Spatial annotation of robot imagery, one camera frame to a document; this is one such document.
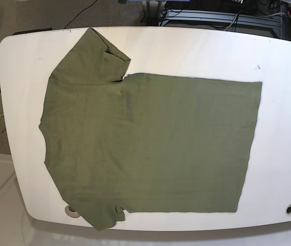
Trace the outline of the black bar behind table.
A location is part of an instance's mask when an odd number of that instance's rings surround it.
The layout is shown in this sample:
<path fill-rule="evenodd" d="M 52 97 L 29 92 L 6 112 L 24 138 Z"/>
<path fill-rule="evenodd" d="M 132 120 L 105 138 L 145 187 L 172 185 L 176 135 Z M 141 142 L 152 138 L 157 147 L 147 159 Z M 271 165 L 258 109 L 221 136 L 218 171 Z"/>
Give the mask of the black bar behind table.
<path fill-rule="evenodd" d="M 32 29 L 32 30 L 15 32 L 12 35 L 21 35 L 21 34 L 28 34 L 28 33 L 35 33 L 35 32 L 52 31 L 52 30 L 53 30 L 52 28 Z"/>

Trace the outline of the olive green T-shirt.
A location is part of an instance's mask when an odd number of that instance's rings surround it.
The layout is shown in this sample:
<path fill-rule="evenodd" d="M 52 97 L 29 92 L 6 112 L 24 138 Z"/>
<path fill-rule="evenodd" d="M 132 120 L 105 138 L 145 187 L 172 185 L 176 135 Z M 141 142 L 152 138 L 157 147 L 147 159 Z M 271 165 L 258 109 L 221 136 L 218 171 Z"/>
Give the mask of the olive green T-shirt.
<path fill-rule="evenodd" d="M 261 82 L 126 75 L 88 29 L 48 79 L 39 129 L 62 199 L 97 230 L 125 212 L 235 213 Z"/>

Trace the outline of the aluminium frame rail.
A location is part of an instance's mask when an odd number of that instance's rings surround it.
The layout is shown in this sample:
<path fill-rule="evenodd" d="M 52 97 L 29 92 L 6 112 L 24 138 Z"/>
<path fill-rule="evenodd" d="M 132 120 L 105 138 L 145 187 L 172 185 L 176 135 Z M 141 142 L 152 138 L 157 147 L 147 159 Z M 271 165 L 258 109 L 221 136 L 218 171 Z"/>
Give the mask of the aluminium frame rail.
<path fill-rule="evenodd" d="M 240 13 L 224 13 L 200 10 L 171 10 L 162 14 L 162 20 L 159 25 L 163 26 L 169 21 L 176 22 L 194 22 L 199 25 L 222 24 L 220 30 L 227 30 L 235 27 L 253 27 L 269 30 L 273 35 L 280 39 L 287 39 L 287 17 L 285 12 L 279 12 L 270 15 L 246 15 Z"/>

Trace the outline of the grey metal table leg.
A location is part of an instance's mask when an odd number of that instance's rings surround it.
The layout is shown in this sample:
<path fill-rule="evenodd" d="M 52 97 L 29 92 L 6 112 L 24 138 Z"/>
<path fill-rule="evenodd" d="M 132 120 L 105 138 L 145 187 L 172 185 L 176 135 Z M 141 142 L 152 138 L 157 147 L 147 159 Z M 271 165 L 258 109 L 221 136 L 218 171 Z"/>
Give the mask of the grey metal table leg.
<path fill-rule="evenodd" d="M 147 26 L 158 26 L 166 1 L 141 1 Z"/>

